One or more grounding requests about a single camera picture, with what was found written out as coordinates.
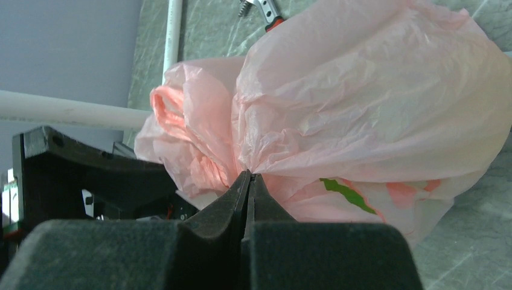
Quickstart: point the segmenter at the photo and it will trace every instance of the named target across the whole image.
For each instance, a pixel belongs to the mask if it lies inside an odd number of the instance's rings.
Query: black foam block
[[[382,224],[256,223],[252,290],[423,289],[408,244]]]
[[[37,226],[2,290],[166,289],[176,251],[172,221],[48,221]]]

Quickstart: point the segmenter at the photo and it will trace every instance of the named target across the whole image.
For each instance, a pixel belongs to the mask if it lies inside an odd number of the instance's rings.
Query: black plastic part
[[[187,216],[197,212],[175,194],[176,185],[163,165],[98,150],[47,126],[13,137],[13,169],[19,224],[26,232],[50,219],[90,219],[84,189],[111,219],[152,214],[154,203],[161,205],[160,213],[167,212],[169,203]]]

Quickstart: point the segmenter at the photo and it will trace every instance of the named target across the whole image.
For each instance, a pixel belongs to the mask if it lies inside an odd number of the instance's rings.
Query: pink plastic bag
[[[512,65],[463,10],[319,0],[243,57],[179,63],[135,142],[199,208],[261,173],[304,222],[387,222],[415,245],[512,124]]]

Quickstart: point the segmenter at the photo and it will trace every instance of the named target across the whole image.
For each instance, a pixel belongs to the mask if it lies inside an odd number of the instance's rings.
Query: orange handle
[[[277,25],[279,25],[283,22],[284,22],[284,18],[282,18],[281,16],[277,16],[276,18],[274,18],[274,21],[272,21],[271,24],[269,24],[265,27],[265,31],[269,32],[272,29],[274,29],[275,27],[277,27]]]

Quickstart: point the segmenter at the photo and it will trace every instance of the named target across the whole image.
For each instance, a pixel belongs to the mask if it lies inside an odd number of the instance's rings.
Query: gray wall
[[[140,9],[141,0],[0,0],[0,89],[125,107]],[[0,171],[11,167],[12,136],[38,125],[0,121]],[[55,128],[103,150],[123,139]]]

